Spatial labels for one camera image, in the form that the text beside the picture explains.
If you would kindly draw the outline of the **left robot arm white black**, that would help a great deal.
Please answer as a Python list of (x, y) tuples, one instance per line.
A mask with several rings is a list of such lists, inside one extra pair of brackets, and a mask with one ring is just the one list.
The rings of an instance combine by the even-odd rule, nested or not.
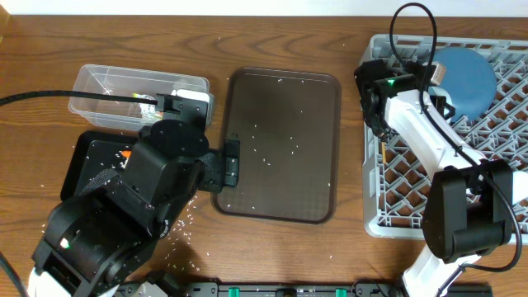
[(30, 296), (112, 296), (153, 255), (197, 191), (238, 184), (240, 141), (210, 148), (200, 126), (147, 126), (121, 171), (104, 169), (50, 214), (32, 256)]

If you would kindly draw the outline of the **light blue cup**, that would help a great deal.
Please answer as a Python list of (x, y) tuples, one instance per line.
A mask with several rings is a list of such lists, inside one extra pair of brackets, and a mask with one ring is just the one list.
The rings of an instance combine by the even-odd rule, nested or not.
[(512, 204), (516, 205), (528, 197), (528, 173), (512, 173)]

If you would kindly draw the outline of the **wooden chopstick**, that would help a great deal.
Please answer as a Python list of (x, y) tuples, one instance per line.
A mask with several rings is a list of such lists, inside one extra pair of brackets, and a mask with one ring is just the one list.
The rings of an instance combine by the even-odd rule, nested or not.
[(385, 142), (381, 142), (380, 147), (381, 147), (380, 152), (381, 152), (381, 154), (382, 154), (382, 163), (383, 163), (383, 164), (386, 164), (386, 163), (387, 163), (387, 157), (386, 157), (386, 143), (385, 143)]

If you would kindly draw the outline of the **yellow green snack wrapper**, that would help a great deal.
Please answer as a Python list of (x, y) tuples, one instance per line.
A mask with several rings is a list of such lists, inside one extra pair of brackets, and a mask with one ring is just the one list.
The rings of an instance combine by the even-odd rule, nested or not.
[[(147, 95), (147, 94), (134, 93), (133, 97), (139, 98), (139, 99), (146, 99), (150, 101), (155, 100), (154, 97)], [(139, 109), (140, 109), (141, 117), (143, 120), (155, 121), (155, 120), (161, 120), (163, 118), (163, 115), (155, 110), (154, 105), (139, 103)]]

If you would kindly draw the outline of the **dark blue bowl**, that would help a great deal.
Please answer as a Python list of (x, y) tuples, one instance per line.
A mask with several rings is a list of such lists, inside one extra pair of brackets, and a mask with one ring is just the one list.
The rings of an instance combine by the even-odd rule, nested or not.
[(492, 104), (497, 83), (491, 64), (477, 52), (458, 47), (439, 49), (433, 59), (445, 67), (445, 75), (437, 87), (430, 86), (430, 95), (445, 96), (455, 108), (451, 122), (466, 116), (476, 120)]

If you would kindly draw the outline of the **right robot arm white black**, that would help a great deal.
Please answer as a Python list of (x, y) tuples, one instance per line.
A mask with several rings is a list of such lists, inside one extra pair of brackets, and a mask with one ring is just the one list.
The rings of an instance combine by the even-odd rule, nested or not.
[(500, 273), (521, 258), (513, 207), (524, 198), (520, 187), (527, 175), (502, 159), (488, 161), (452, 129), (448, 93), (428, 92), (445, 72), (442, 64), (428, 62), (397, 74), (381, 59), (354, 72), (366, 125), (380, 139), (401, 136), (431, 181), (422, 215), (426, 245), (392, 296), (444, 296), (468, 269)]

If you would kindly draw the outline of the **grey dishwasher rack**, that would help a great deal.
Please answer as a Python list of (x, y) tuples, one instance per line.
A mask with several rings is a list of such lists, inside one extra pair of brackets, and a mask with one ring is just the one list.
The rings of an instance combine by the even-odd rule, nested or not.
[[(527, 43), (440, 37), (438, 49), (458, 47), (481, 54), (495, 72), (497, 91), (491, 106), (476, 120), (464, 115), (451, 127), (489, 159), (502, 158), (517, 171), (527, 169)], [(381, 142), (387, 163), (382, 163)], [(379, 238), (423, 238), (422, 212), (430, 182), (423, 166), (398, 135), (385, 141), (365, 129), (362, 166), (364, 225)]]

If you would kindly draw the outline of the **clear plastic bin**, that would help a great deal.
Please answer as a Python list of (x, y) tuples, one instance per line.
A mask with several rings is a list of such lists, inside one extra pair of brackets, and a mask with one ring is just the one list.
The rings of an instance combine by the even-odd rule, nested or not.
[[(138, 93), (154, 98), (158, 93), (171, 94), (180, 88), (210, 92), (209, 81), (203, 77), (96, 64), (82, 66), (73, 86), (76, 92), (121, 97)], [(143, 120), (139, 103), (71, 97), (68, 108), (95, 126), (117, 130), (138, 131), (157, 121)]]

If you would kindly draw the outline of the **brown serving tray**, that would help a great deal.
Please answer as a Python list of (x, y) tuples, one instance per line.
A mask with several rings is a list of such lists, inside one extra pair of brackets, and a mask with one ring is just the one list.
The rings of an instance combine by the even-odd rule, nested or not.
[(239, 181), (213, 197), (217, 211), (327, 222), (336, 208), (341, 94), (326, 73), (236, 70), (223, 133), (240, 142)]

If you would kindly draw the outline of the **orange carrot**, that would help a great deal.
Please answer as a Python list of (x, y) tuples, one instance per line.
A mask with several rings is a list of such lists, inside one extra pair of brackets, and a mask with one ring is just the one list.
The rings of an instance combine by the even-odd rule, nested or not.
[(131, 152), (129, 150), (121, 151), (120, 153), (124, 158), (129, 158), (131, 155)]

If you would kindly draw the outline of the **black rail at table edge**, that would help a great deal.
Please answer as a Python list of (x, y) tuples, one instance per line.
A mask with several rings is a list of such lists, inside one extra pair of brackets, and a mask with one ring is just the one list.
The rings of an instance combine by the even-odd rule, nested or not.
[(165, 271), (126, 282), (114, 293), (117, 297), (404, 297), (401, 285), (358, 280), (351, 285), (236, 284), (216, 280), (183, 283)]

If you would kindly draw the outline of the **black tray bin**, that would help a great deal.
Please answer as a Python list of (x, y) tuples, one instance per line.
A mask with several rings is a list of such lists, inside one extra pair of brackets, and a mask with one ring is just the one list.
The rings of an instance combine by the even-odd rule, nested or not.
[(77, 195), (105, 169), (121, 171), (125, 163), (125, 157), (121, 153), (131, 150), (136, 141), (136, 137), (122, 134), (94, 130), (82, 133), (73, 151), (60, 199), (67, 200)]

